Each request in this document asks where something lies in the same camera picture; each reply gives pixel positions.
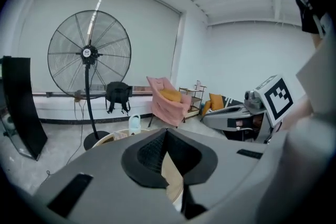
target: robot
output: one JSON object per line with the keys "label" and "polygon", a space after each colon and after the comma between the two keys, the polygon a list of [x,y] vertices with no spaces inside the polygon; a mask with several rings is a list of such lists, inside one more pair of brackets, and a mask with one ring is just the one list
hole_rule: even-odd
{"label": "robot", "polygon": [[[303,200],[315,211],[324,199],[309,194],[328,183],[321,176],[336,149],[336,34],[328,13],[315,20],[323,40],[297,75],[314,115],[278,132],[269,145],[154,130],[85,152],[46,180],[34,197],[20,192],[21,198],[47,223],[275,223]],[[280,81],[275,76],[248,92],[244,103],[246,113],[263,113],[270,126],[293,106],[289,92],[279,92],[273,80]],[[273,90],[267,95],[266,89]],[[183,177],[179,211],[160,174],[166,153]]]}
{"label": "robot", "polygon": [[245,93],[244,104],[205,114],[201,121],[222,130],[227,137],[268,143],[294,102],[282,75],[271,76],[253,91]]}

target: shelf unit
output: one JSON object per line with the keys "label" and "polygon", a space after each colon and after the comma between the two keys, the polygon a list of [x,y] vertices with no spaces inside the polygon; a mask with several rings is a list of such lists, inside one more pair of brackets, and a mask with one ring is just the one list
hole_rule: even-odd
{"label": "shelf unit", "polygon": [[[201,104],[202,104],[202,100],[203,100],[203,94],[204,94],[204,89],[206,88],[206,86],[200,86],[202,87],[202,90],[196,90],[196,85],[195,85],[195,89],[188,89],[188,88],[179,88],[179,92],[184,91],[186,95],[194,94],[191,97],[191,106],[188,110],[188,114],[186,115],[186,119],[192,118],[194,116],[197,116],[201,110]],[[197,93],[202,93],[201,97],[197,97],[196,94]]]}

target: orange pillow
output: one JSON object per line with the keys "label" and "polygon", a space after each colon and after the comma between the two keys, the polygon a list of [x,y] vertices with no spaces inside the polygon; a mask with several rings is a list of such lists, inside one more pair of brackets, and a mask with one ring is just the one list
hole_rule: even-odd
{"label": "orange pillow", "polygon": [[205,113],[211,108],[211,101],[206,101],[205,105],[203,107],[203,111],[202,111],[202,116],[205,115]]}
{"label": "orange pillow", "polygon": [[223,98],[220,94],[209,93],[211,100],[211,109],[218,110],[224,108]]}
{"label": "orange pillow", "polygon": [[181,102],[182,94],[179,91],[163,89],[160,91],[160,94],[170,101]]}

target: black panel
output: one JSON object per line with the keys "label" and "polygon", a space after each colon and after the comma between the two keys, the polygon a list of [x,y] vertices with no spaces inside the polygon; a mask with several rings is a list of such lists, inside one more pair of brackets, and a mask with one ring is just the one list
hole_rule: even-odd
{"label": "black panel", "polygon": [[229,140],[235,141],[245,141],[248,139],[256,139],[258,137],[258,133],[250,130],[243,130],[243,131],[223,131],[226,138]]}
{"label": "black panel", "polygon": [[30,59],[4,57],[3,85],[8,111],[31,155],[37,159],[47,136],[36,112],[30,84]]}
{"label": "black panel", "polygon": [[121,165],[125,173],[139,185],[166,188],[161,175],[163,158],[169,153],[183,177],[184,184],[206,182],[217,167],[216,153],[174,129],[161,129],[125,150]]}
{"label": "black panel", "polygon": [[236,128],[237,127],[237,120],[236,119],[227,119],[227,126],[229,128]]}
{"label": "black panel", "polygon": [[161,160],[166,153],[162,143],[165,133],[166,129],[161,129],[131,145],[122,154],[122,168],[140,186],[152,188],[166,188],[168,186],[167,181],[161,175]]}
{"label": "black panel", "polygon": [[6,100],[4,94],[4,84],[2,79],[0,79],[0,109],[3,109],[5,107],[6,107]]}
{"label": "black panel", "polygon": [[169,138],[174,143],[169,143],[168,152],[176,168],[183,176],[184,184],[196,185],[205,183],[218,164],[217,154],[206,145],[192,140],[174,129],[168,129]]}
{"label": "black panel", "polygon": [[51,201],[48,208],[62,217],[67,217],[92,179],[93,177],[89,175],[77,175],[57,197]]}
{"label": "black panel", "polygon": [[192,219],[206,211],[207,209],[204,206],[195,203],[189,186],[184,185],[181,213],[185,216],[185,218]]}
{"label": "black panel", "polygon": [[227,98],[227,100],[225,101],[226,98],[227,98],[227,97],[222,96],[223,104],[224,104],[224,107],[225,107],[225,108],[228,108],[229,106],[235,106],[235,105],[243,104],[242,102],[239,102],[239,101],[237,101],[237,100],[233,100],[233,99],[231,99],[231,98]]}
{"label": "black panel", "polygon": [[261,157],[263,156],[262,153],[260,152],[248,151],[248,150],[238,150],[237,153],[254,159],[261,159]]}

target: gray floor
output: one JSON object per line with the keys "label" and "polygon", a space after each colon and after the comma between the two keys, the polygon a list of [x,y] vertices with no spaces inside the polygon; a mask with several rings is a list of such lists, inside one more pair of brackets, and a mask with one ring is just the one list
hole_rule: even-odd
{"label": "gray floor", "polygon": [[[141,120],[141,127],[147,129],[150,118]],[[172,127],[169,124],[154,118],[151,130]],[[71,155],[78,148],[80,143],[81,125],[55,125],[43,124],[48,136],[48,141],[43,148],[38,161],[23,157],[16,151],[8,137],[0,137],[0,162],[8,179],[15,185],[21,187],[30,194],[33,194],[39,185],[46,179],[47,170],[55,173],[64,167]],[[186,120],[179,128],[207,135],[226,139],[219,131],[208,128],[199,121],[198,117]],[[128,122],[97,124],[99,131],[119,131],[128,129]],[[91,125],[83,126],[83,139],[92,132]],[[85,152],[83,145],[71,160]]]}

